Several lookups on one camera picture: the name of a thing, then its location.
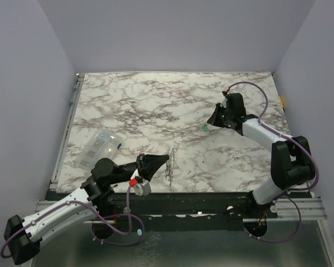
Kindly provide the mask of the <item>wire keyring with keys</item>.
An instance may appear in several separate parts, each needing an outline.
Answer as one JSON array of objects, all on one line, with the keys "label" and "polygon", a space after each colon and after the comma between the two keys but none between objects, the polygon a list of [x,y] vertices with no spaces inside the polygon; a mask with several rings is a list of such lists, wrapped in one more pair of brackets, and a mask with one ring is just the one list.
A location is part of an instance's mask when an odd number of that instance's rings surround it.
[{"label": "wire keyring with keys", "polygon": [[166,162],[166,170],[165,170],[165,180],[168,182],[168,185],[171,187],[173,183],[173,170],[175,166],[175,153],[176,149],[173,147],[169,154],[169,159]]}]

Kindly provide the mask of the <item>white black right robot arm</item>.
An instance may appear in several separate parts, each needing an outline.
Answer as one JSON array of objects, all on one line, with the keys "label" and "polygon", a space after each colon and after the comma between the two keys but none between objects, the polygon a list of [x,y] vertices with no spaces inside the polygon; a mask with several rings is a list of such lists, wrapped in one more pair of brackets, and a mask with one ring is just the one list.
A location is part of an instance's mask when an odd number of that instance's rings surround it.
[{"label": "white black right robot arm", "polygon": [[215,105],[207,124],[232,129],[271,153],[271,177],[249,192],[241,206],[248,216],[258,217],[275,198],[315,177],[315,165],[309,158],[309,143],[303,136],[281,135],[275,129],[266,129],[258,116],[247,114],[240,93],[223,92],[223,96],[223,102]]}]

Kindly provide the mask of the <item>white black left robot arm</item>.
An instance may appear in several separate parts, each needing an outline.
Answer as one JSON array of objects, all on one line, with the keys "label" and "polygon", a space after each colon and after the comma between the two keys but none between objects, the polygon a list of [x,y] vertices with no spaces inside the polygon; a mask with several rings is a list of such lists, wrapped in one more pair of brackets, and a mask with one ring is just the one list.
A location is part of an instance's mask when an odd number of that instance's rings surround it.
[{"label": "white black left robot arm", "polygon": [[117,229],[110,220],[120,217],[115,213],[110,197],[113,184],[127,182],[128,190],[137,196],[150,194],[150,181],[169,155],[139,154],[134,162],[117,165],[111,159],[101,158],[91,170],[91,175],[79,188],[40,212],[26,217],[14,215],[8,219],[4,231],[5,243],[0,256],[11,258],[15,265],[21,265],[34,258],[41,248],[41,242],[52,234],[87,220],[99,220],[108,229],[100,240],[105,243],[113,233],[130,235],[132,232],[130,196],[126,196],[127,231]]}]

